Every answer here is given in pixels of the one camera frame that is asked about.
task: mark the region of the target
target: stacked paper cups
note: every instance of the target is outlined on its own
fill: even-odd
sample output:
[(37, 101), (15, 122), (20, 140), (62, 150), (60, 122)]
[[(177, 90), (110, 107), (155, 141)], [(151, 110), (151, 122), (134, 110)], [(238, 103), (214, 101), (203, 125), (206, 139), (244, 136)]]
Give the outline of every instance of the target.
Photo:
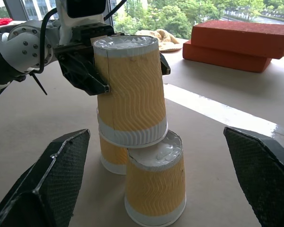
[(185, 172), (182, 141), (168, 130), (158, 40), (111, 36), (93, 46), (111, 88), (98, 95), (101, 161), (117, 174), (127, 163), (125, 207), (135, 222), (167, 226), (184, 210)]

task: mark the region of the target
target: red foam brick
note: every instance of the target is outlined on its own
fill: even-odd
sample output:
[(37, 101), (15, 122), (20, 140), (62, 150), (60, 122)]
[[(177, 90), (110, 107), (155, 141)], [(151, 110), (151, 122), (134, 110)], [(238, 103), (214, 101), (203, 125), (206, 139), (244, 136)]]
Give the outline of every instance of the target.
[(193, 27), (191, 43), (280, 59), (284, 56), (284, 25), (212, 20)]
[(183, 44), (183, 58), (250, 72), (263, 72), (271, 61), (271, 58), (195, 46), (190, 40)]

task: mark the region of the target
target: upside-down paper cup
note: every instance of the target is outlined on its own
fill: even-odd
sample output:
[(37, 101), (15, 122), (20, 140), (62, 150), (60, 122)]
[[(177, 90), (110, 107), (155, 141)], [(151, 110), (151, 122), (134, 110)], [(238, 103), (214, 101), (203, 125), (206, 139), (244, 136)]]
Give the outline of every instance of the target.
[(111, 92), (98, 95), (100, 135), (126, 148), (141, 148), (167, 133), (158, 40), (112, 36), (94, 42), (95, 65)]
[(127, 163), (127, 149), (110, 144), (100, 137), (102, 165), (114, 174), (125, 175)]
[(172, 131), (156, 145), (128, 149), (125, 208), (145, 227), (174, 223), (186, 205), (182, 141)]

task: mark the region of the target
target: table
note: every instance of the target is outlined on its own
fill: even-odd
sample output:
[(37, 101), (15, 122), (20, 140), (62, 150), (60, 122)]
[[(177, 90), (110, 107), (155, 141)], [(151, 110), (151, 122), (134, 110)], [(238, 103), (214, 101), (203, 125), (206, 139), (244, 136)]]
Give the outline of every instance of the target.
[[(165, 53), (172, 73), (164, 83), (277, 124), (284, 146), (284, 58), (262, 74), (183, 60)], [(0, 201), (53, 139), (89, 128), (82, 187), (70, 227), (135, 227), (124, 208), (125, 177), (100, 163), (97, 98), (74, 88), (57, 62), (41, 83), (12, 83), (0, 96)], [(184, 144), (187, 205), (175, 227), (260, 227), (237, 181), (223, 136), (225, 124), (166, 99), (169, 128)]]

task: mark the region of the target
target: orange foam block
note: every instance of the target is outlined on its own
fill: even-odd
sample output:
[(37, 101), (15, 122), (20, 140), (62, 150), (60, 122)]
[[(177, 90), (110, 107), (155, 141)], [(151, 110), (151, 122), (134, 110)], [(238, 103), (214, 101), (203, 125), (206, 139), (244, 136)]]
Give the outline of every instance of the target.
[(207, 21), (193, 27), (191, 44), (280, 59), (284, 56), (284, 25)]
[(183, 44), (183, 58), (251, 72), (263, 72), (271, 61), (271, 58), (195, 46), (190, 40)]

